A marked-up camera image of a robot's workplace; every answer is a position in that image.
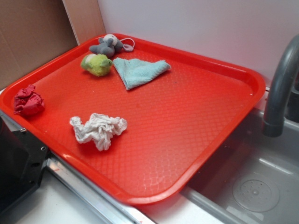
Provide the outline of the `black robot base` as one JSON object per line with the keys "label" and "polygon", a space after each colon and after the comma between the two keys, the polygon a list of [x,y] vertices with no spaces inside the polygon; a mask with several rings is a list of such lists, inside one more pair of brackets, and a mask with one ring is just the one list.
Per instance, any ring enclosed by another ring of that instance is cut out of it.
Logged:
{"label": "black robot base", "polygon": [[11,131],[0,120],[0,213],[36,191],[49,156],[48,147],[29,131]]}

